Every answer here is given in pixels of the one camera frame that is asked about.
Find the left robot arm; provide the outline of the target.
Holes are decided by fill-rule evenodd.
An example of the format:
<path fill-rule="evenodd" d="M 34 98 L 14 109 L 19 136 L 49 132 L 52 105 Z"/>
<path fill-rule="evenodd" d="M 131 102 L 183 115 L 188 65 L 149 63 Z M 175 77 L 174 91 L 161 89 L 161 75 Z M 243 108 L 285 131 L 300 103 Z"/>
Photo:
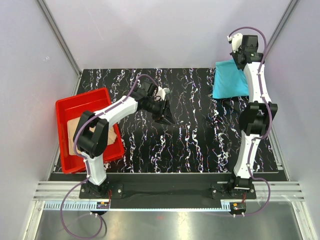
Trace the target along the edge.
<path fill-rule="evenodd" d="M 109 193 L 103 153 L 108 145 L 109 130 L 125 117 L 138 111 L 151 113 L 152 119 L 162 125 L 175 123 L 167 95 L 170 89 L 143 80 L 134 84 L 129 93 L 101 110 L 84 111 L 73 136 L 73 148 L 83 158 L 87 181 L 83 184 L 89 193 L 103 198 Z"/>

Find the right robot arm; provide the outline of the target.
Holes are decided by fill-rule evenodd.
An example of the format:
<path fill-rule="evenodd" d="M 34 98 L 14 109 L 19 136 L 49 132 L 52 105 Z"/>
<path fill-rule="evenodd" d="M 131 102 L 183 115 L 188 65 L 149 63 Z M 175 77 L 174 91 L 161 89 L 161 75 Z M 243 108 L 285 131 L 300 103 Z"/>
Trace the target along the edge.
<path fill-rule="evenodd" d="M 253 167 L 256 153 L 260 141 L 269 135 L 278 106 L 267 91 L 265 57 L 258 51 L 258 36 L 237 33 L 228 37 L 228 42 L 232 45 L 231 56 L 236 67 L 244 73 L 249 92 L 249 103 L 239 116 L 239 155 L 226 184 L 227 194 L 241 199 L 255 193 Z"/>

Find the turquoise t shirt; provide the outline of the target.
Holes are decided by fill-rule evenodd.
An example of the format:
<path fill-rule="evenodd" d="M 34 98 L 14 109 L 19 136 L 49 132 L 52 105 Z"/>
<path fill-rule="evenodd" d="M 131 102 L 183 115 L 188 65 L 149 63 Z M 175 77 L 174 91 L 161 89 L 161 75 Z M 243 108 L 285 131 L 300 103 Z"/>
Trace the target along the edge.
<path fill-rule="evenodd" d="M 233 59 L 215 64 L 212 97 L 216 100 L 249 96 L 247 79 Z"/>

